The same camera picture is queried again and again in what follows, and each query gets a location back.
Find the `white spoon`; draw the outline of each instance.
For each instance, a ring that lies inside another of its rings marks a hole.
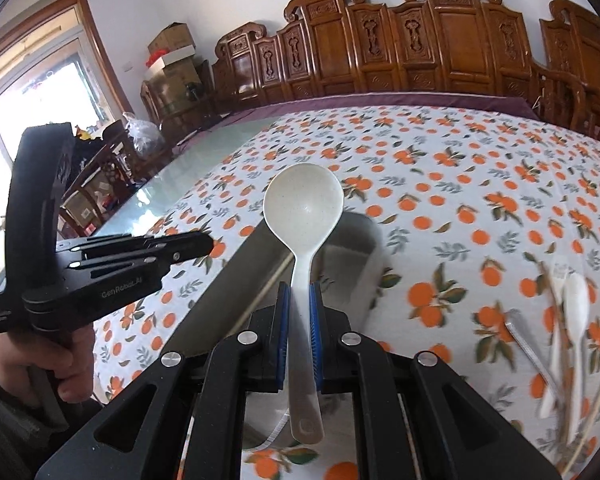
[[[577,272],[569,276],[564,285],[564,317],[566,318],[567,334],[573,344],[573,388],[567,439],[567,444],[570,444],[576,438],[582,409],[582,337],[589,320],[587,282]]]
[[[338,223],[343,205],[338,179],[316,164],[286,168],[271,181],[264,195],[264,219],[269,229],[296,258],[291,277],[285,387],[291,433],[301,444],[317,444],[324,436],[311,350],[311,263]]]
[[[551,269],[549,270],[549,283],[554,291],[555,301],[557,305],[555,308],[554,316],[554,336],[551,345],[551,356],[549,363],[549,371],[555,378],[559,378],[562,375],[560,370],[560,350],[562,349],[561,338],[560,338],[560,323],[558,323],[558,309],[562,304],[562,294],[564,291],[564,283],[567,281],[567,272],[569,266],[567,259],[564,256],[555,256],[551,262]],[[542,401],[540,402],[540,410],[538,416],[540,418],[547,418],[551,415],[554,408],[555,396],[551,388],[545,388],[544,394],[542,395]]]

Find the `red object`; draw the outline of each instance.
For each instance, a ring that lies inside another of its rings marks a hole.
[[[156,50],[153,54],[149,56],[149,59],[145,63],[146,67],[149,68],[152,64],[154,64],[158,58],[164,56],[165,54],[170,53],[168,48],[161,48],[160,50]]]

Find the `dark sleeve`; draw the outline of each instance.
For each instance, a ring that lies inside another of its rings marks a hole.
[[[65,405],[65,416],[58,418],[44,409],[27,408],[0,387],[0,480],[32,479],[99,409],[99,404],[90,399]]]

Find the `orange fruit print tablecloth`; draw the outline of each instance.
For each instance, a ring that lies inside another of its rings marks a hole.
[[[520,309],[548,356],[554,311],[539,263],[560,254],[586,277],[586,416],[600,387],[600,143],[494,112],[379,106],[277,118],[151,229],[204,229],[216,245],[206,258],[173,266],[160,293],[96,324],[96,373],[107,395],[159,355],[262,219],[272,177],[297,162],[333,171],[346,209],[381,229],[386,270],[364,332],[398,354],[435,351],[556,462],[564,451],[555,443],[556,417],[537,417],[544,382],[504,313]],[[327,421],[338,436],[328,433],[318,446],[246,452],[242,477],[353,479],[349,430]],[[599,446],[600,413],[573,474]]]

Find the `wood carving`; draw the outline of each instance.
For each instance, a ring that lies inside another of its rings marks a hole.
[[[548,70],[531,57],[522,14],[502,0],[291,0],[284,17],[275,36],[247,23],[218,42],[222,111],[367,91],[472,92],[525,98],[544,120],[600,138],[600,82],[568,73],[576,46],[564,22]],[[600,42],[596,27],[584,30]]]
[[[549,4],[553,19],[540,20],[549,67],[570,72],[597,98],[590,113],[600,126],[600,18],[569,0]]]

